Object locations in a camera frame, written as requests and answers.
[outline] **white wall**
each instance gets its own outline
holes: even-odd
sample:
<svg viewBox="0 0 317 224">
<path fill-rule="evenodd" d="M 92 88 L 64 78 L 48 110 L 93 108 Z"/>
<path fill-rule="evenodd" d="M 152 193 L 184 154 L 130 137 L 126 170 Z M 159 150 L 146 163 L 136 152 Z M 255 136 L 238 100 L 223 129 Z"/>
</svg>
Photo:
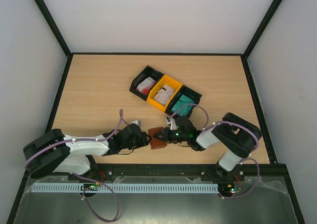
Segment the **white wall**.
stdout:
<svg viewBox="0 0 317 224">
<path fill-rule="evenodd" d="M 44 133 L 66 57 L 33 0 L 0 0 L 0 223 L 20 185 L 22 148 Z"/>
<path fill-rule="evenodd" d="M 272 0 L 44 0 L 72 52 L 243 53 Z"/>
<path fill-rule="evenodd" d="M 284 0 L 249 58 L 278 161 L 317 220 L 317 0 Z"/>
</svg>

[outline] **black frame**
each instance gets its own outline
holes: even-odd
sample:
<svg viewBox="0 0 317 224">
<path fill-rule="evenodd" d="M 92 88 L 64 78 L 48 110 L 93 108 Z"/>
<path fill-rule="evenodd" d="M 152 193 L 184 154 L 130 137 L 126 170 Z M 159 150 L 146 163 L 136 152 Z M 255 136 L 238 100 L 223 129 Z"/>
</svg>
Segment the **black frame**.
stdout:
<svg viewBox="0 0 317 224">
<path fill-rule="evenodd" d="M 291 201 L 295 210 L 295 214 L 298 220 L 298 223 L 305 223 L 302 212 L 300 210 L 296 194 L 287 170 L 286 165 L 278 164 L 277 157 L 274 151 L 274 147 L 269 135 L 269 131 L 267 128 L 267 124 L 265 121 L 265 117 L 263 114 L 263 110 L 260 104 L 260 100 L 256 91 L 256 87 L 252 78 L 252 74 L 250 71 L 250 67 L 248 65 L 248 57 L 250 56 L 252 50 L 256 46 L 258 40 L 260 39 L 262 33 L 266 29 L 267 25 L 269 24 L 270 20 L 272 19 L 274 13 L 278 9 L 279 5 L 281 4 L 282 0 L 273 0 L 269 9 L 267 10 L 263 20 L 261 21 L 260 25 L 258 26 L 254 36 L 252 37 L 249 45 L 247 46 L 245 52 L 243 54 L 221 54 L 221 53 L 72 53 L 68 48 L 60 30 L 58 29 L 51 13 L 49 12 L 44 0 L 34 0 L 39 10 L 41 11 L 43 17 L 45 18 L 46 22 L 48 23 L 49 27 L 51 28 L 53 34 L 55 35 L 58 43 L 60 44 L 61 48 L 63 49 L 66 57 L 67 62 L 64 68 L 64 72 L 58 87 L 58 91 L 54 100 L 54 104 L 51 110 L 51 114 L 45 129 L 45 132 L 51 130 L 55 115 L 57 112 L 58 104 L 65 86 L 65 82 L 67 79 L 67 74 L 71 65 L 71 61 L 73 55 L 162 55 L 162 56 L 240 56 L 243 68 L 246 74 L 246 78 L 248 81 L 250 93 L 253 99 L 254 107 L 258 116 L 259 124 L 261 130 L 263 132 L 263 138 L 265 142 L 266 151 L 269 157 L 270 164 L 269 165 L 260 165 L 261 176 L 282 176 L 284 177 L 287 190 L 291 196 Z M 120 175 L 122 172 L 125 175 L 138 175 L 138 176 L 153 176 L 154 172 L 156 173 L 154 176 L 159 175 L 172 175 L 172 176 L 201 176 L 202 180 L 205 181 L 215 181 L 221 183 L 221 180 L 215 179 L 212 175 L 208 175 L 211 170 L 213 170 L 215 165 L 132 165 L 132 164 L 101 164 L 99 168 L 105 171 L 106 178 L 108 180 L 112 180 L 113 177 L 116 175 Z M 256 176 L 257 168 L 255 165 L 237 165 L 237 169 L 242 170 L 245 176 Z M 14 200 L 13 207 L 11 209 L 7 224 L 11 224 L 14 222 L 20 200 L 22 198 L 24 188 L 28 179 L 29 173 L 26 171 L 24 173 L 23 179 L 21 181 L 19 190 L 17 192 L 17 196 Z"/>
</svg>

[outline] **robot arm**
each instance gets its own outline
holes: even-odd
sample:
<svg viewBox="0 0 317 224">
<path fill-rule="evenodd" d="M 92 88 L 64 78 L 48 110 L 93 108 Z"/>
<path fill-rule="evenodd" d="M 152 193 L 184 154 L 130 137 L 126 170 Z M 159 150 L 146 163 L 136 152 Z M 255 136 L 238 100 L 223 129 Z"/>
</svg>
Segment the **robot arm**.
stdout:
<svg viewBox="0 0 317 224">
<path fill-rule="evenodd" d="M 60 129 L 51 130 L 23 148 L 26 160 L 56 142 L 66 142 L 36 156 L 26 168 L 32 178 L 52 172 L 84 174 L 91 168 L 88 155 L 108 156 L 118 154 L 122 149 L 147 146 L 151 137 L 142 132 L 138 124 L 129 124 L 107 140 L 111 132 L 95 137 L 73 137 L 64 135 Z"/>
<path fill-rule="evenodd" d="M 228 148 L 217 163 L 221 167 L 218 175 L 222 177 L 232 171 L 243 158 L 247 158 L 262 137 L 259 128 L 230 112 L 222 121 L 204 131 L 197 130 L 185 116 L 167 118 L 166 121 L 170 127 L 154 134 L 156 139 L 169 143 L 186 141 L 195 151 L 203 151 L 222 142 Z"/>
</svg>

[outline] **red item in bin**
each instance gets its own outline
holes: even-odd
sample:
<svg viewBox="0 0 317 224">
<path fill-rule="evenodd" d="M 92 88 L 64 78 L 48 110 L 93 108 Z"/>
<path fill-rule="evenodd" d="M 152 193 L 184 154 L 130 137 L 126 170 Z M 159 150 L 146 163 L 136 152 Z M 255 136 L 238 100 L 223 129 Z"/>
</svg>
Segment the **red item in bin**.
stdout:
<svg viewBox="0 0 317 224">
<path fill-rule="evenodd" d="M 153 80 L 151 77 L 146 78 L 143 80 L 137 87 L 137 91 L 141 92 L 142 94 L 147 95 L 150 88 L 154 85 L 155 80 Z"/>
</svg>

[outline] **wooden table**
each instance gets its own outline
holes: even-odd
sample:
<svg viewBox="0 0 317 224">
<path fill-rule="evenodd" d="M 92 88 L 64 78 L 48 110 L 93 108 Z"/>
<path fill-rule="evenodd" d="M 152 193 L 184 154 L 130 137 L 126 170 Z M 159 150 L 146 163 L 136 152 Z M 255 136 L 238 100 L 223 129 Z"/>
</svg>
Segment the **wooden table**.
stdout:
<svg viewBox="0 0 317 224">
<path fill-rule="evenodd" d="M 116 127 L 119 109 L 123 109 L 126 121 L 141 120 L 143 131 L 166 127 L 166 114 L 129 92 L 132 80 L 146 65 L 202 94 L 200 105 L 209 113 L 210 122 L 232 112 L 259 126 L 239 56 L 74 55 L 53 128 L 73 136 L 99 135 Z M 206 122 L 199 108 L 194 108 L 190 119 L 197 128 Z M 95 160 L 113 164 L 215 164 L 226 150 L 222 143 L 203 152 L 175 144 L 151 150 L 148 145 L 131 155 Z M 252 157 L 269 164 L 263 139 Z"/>
</svg>

